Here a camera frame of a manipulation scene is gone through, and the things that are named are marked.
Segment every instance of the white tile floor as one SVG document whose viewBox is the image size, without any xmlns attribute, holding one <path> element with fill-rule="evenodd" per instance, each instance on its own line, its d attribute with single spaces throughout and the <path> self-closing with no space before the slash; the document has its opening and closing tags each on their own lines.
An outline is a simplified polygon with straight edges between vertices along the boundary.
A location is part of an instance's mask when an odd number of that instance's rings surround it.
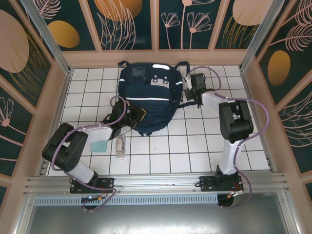
<svg viewBox="0 0 312 234">
<path fill-rule="evenodd" d="M 222 89 L 227 97 L 246 97 L 244 85 L 236 66 L 211 66 L 221 76 Z M 117 79 L 122 68 L 75 69 L 64 105 L 61 123 L 74 126 L 99 123 L 111 113 L 109 104 L 117 94 Z M 182 76 L 186 67 L 180 67 Z M 206 69 L 207 87 L 217 88 L 218 80 Z M 122 129 L 125 133 L 130 128 Z M 201 106 L 178 109 L 168 127 L 141 137 L 131 130 L 126 134 L 126 157 L 116 159 L 116 140 L 109 141 L 105 153 L 85 149 L 81 159 L 99 175 L 191 173 L 215 171 L 222 157 L 224 139 L 220 132 L 218 113 Z M 269 170 L 260 138 L 246 143 L 242 149 L 239 169 Z M 49 176 L 62 172 L 48 170 Z"/>
</svg>

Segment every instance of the blue sticky note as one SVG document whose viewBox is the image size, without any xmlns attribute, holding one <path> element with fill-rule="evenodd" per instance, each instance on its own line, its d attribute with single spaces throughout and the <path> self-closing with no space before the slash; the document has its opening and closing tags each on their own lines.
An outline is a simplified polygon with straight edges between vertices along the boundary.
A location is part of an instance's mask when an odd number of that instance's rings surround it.
<svg viewBox="0 0 312 234">
<path fill-rule="evenodd" d="M 107 149 L 107 141 L 106 140 L 99 140 L 91 143 L 91 152 L 106 152 Z"/>
</svg>

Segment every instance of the backpack handle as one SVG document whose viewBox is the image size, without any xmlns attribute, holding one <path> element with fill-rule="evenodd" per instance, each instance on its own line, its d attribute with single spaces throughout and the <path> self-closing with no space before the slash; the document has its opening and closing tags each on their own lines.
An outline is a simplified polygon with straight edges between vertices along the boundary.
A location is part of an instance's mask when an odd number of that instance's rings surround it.
<svg viewBox="0 0 312 234">
<path fill-rule="evenodd" d="M 126 66 L 129 66 L 129 65 L 130 65 L 130 63 L 127 62 L 126 60 L 123 60 L 123 61 L 117 63 L 118 66 L 122 66 L 123 64 L 126 64 Z"/>
<path fill-rule="evenodd" d="M 182 61 L 182 62 L 179 62 L 175 68 L 178 68 L 178 66 L 183 66 L 183 65 L 186 65 L 186 73 L 189 73 L 190 72 L 190 64 L 188 61 Z"/>
</svg>

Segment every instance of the navy blue backpack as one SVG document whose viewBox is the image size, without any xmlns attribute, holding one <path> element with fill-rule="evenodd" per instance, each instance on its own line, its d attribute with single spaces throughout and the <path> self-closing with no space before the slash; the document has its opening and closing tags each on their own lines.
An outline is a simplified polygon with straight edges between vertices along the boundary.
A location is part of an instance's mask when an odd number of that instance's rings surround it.
<svg viewBox="0 0 312 234">
<path fill-rule="evenodd" d="M 120 62 L 127 67 L 120 73 L 118 92 L 126 101 L 136 108 L 146 111 L 144 119 L 137 123 L 135 130 L 142 136 L 151 135 L 166 127 L 179 107 L 183 83 L 181 73 L 177 70 L 180 65 L 187 66 L 188 62 L 180 62 L 175 68 L 161 63 Z"/>
</svg>

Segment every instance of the backpack strap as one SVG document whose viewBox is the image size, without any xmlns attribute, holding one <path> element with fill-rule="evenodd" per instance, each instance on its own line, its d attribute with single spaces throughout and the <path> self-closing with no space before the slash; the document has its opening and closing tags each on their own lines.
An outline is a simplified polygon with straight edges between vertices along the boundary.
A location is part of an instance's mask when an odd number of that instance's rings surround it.
<svg viewBox="0 0 312 234">
<path fill-rule="evenodd" d="M 188 61 L 182 61 L 182 62 L 179 62 L 175 68 L 178 68 L 178 66 L 183 66 L 183 65 L 186 65 L 186 73 L 189 73 L 190 72 L 190 64 Z"/>
<path fill-rule="evenodd" d="M 194 105 L 198 105 L 198 101 L 189 101 L 189 102 L 186 102 L 184 104 L 180 104 L 178 106 L 178 108 L 183 108 L 183 107 L 186 107 L 186 106 L 194 106 Z"/>
<path fill-rule="evenodd" d="M 140 133 L 139 132 L 139 134 L 143 137 L 144 136 L 144 134 L 147 136 L 147 137 L 149 137 L 152 133 Z"/>
<path fill-rule="evenodd" d="M 123 61 L 117 63 L 118 66 L 122 66 L 123 64 L 126 64 L 126 66 L 129 66 L 129 65 L 130 65 L 130 63 L 127 62 L 127 61 L 125 61 L 125 60 L 123 60 Z"/>
</svg>

